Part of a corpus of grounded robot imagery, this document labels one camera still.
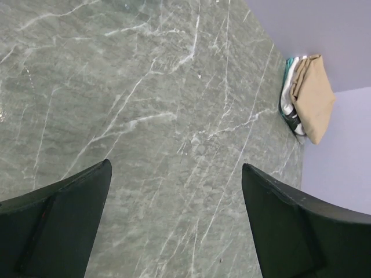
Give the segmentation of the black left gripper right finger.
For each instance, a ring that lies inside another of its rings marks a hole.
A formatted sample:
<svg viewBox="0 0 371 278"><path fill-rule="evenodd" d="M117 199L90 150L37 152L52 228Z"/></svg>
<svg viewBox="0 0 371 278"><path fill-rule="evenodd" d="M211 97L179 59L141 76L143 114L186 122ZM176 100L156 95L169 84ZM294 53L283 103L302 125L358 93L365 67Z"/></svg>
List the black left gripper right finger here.
<svg viewBox="0 0 371 278"><path fill-rule="evenodd" d="M263 277L370 277L370 215L284 184L251 164L242 191Z"/></svg>

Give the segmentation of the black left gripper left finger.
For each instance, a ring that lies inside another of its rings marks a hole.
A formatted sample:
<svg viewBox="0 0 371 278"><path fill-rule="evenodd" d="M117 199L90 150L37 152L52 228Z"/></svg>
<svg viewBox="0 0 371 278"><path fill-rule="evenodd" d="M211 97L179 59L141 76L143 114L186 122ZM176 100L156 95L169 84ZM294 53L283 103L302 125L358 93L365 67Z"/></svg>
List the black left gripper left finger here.
<svg viewBox="0 0 371 278"><path fill-rule="evenodd" d="M112 177L105 159L1 202L1 277L84 277Z"/></svg>

